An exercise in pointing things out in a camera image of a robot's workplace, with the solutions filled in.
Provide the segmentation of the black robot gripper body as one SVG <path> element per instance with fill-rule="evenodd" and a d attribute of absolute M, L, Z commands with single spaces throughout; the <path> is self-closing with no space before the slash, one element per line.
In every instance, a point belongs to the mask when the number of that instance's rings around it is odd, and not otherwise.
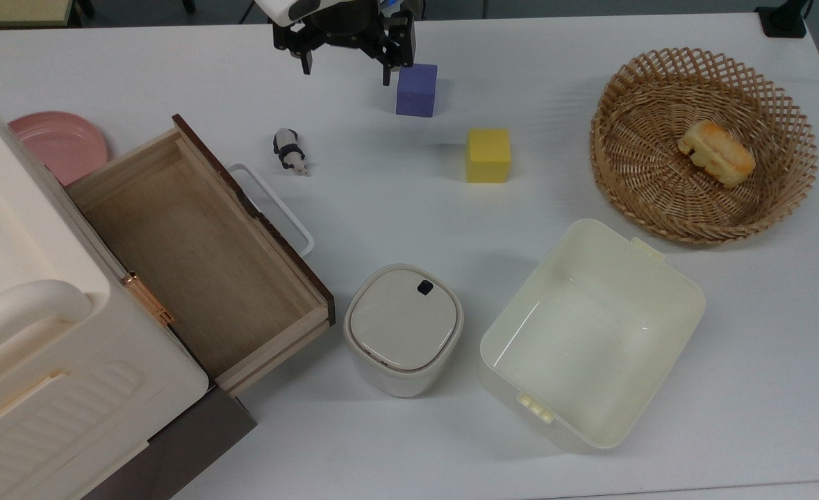
<path fill-rule="evenodd" d="M 381 14 L 377 1 L 297 1 L 291 20 L 316 26 L 326 33 L 326 43 L 360 48 L 364 31 Z"/>

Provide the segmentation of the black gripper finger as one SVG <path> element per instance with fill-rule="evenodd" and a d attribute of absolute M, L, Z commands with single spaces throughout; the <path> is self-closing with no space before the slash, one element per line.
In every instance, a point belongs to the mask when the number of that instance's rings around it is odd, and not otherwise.
<path fill-rule="evenodd" d="M 415 64 L 415 20 L 412 10 L 379 14 L 361 31 L 361 51 L 383 67 L 384 86 L 390 85 L 393 73 Z"/>
<path fill-rule="evenodd" d="M 273 45 L 280 51 L 288 51 L 301 61 L 302 73 L 311 75 L 312 51 L 326 44 L 326 33 L 316 26 L 304 24 L 298 31 L 293 25 L 273 24 Z"/>

